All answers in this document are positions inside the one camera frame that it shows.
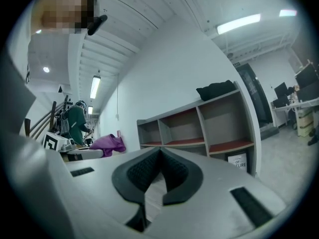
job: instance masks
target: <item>black cushion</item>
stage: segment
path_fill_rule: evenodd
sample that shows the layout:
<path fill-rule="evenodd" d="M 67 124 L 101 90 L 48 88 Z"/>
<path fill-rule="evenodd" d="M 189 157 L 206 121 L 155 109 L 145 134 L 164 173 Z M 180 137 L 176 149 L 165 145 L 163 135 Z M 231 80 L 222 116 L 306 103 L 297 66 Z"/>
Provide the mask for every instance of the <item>black cushion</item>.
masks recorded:
<path fill-rule="evenodd" d="M 220 83 L 212 83 L 207 87 L 196 89 L 203 101 L 207 101 L 228 92 L 236 90 L 234 83 L 231 81 L 225 81 Z"/>

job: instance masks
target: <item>desk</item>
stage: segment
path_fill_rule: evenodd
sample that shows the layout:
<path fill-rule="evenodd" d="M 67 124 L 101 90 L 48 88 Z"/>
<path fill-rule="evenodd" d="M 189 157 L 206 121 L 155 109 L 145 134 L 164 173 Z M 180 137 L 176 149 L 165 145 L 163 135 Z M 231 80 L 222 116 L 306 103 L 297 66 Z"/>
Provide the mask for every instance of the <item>desk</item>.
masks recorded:
<path fill-rule="evenodd" d="M 297 102 L 297 103 L 293 103 L 293 104 L 290 104 L 288 106 L 284 106 L 284 107 L 280 107 L 280 108 L 273 108 L 272 110 L 275 112 L 275 113 L 278 113 L 278 112 L 285 112 L 285 111 L 289 111 L 290 109 L 302 109 L 302 108 L 308 108 L 308 107 L 314 107 L 314 106 L 319 106 L 319 98 L 316 98 L 316 99 L 312 99 L 312 100 L 309 100 L 309 101 L 305 101 L 305 102 Z M 297 120 L 297 128 L 298 128 L 298 136 L 300 135 L 299 134 L 299 118 L 298 118 L 298 113 L 295 112 L 295 115 L 296 115 L 296 120 Z M 276 126 L 277 125 L 277 116 L 274 116 L 275 118 L 275 123 L 276 123 Z"/>

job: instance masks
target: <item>purple cloth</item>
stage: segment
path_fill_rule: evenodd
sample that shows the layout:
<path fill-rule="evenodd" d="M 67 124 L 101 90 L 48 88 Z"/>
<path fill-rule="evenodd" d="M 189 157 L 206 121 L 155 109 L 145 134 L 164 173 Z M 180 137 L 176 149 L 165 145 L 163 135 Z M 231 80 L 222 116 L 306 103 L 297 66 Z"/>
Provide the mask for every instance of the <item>purple cloth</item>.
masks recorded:
<path fill-rule="evenodd" d="M 112 134 L 103 136 L 89 147 L 89 149 L 101 149 L 103 150 L 103 157 L 112 156 L 112 151 L 123 152 L 126 150 L 125 145 L 121 137 L 115 137 Z"/>

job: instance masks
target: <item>black door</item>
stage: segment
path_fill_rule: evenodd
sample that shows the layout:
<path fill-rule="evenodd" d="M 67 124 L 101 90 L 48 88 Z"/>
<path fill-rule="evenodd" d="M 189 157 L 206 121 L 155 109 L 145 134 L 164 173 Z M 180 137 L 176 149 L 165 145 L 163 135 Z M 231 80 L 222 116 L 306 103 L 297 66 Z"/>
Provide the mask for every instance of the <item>black door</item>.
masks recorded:
<path fill-rule="evenodd" d="M 255 111 L 258 118 L 259 127 L 263 127 L 273 122 L 271 111 L 263 88 L 258 81 L 254 71 L 249 64 L 245 64 L 236 68 L 237 72 L 243 79 L 246 88 L 253 101 Z"/>

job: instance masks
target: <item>fluorescent light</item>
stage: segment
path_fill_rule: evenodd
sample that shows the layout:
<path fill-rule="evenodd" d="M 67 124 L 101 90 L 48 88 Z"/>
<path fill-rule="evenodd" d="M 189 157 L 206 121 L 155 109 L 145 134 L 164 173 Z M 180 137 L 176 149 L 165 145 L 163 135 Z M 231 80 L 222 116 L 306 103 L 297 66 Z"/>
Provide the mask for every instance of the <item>fluorescent light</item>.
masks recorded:
<path fill-rule="evenodd" d="M 296 10 L 280 10 L 279 17 L 296 16 Z"/>
<path fill-rule="evenodd" d="M 92 107 L 92 106 L 89 106 L 89 107 L 88 107 L 88 114 L 92 114 L 92 112 L 93 112 L 93 107 Z"/>
<path fill-rule="evenodd" d="M 217 27 L 217 32 L 218 34 L 223 34 L 235 28 L 245 26 L 251 23 L 259 22 L 259 21 L 260 21 L 260 14 L 251 15 L 248 17 L 240 18 L 240 19 L 222 24 Z"/>
<path fill-rule="evenodd" d="M 100 80 L 101 80 L 101 77 L 99 77 L 99 76 L 93 77 L 90 98 L 94 99 L 96 97 L 96 92 L 98 91 Z"/>

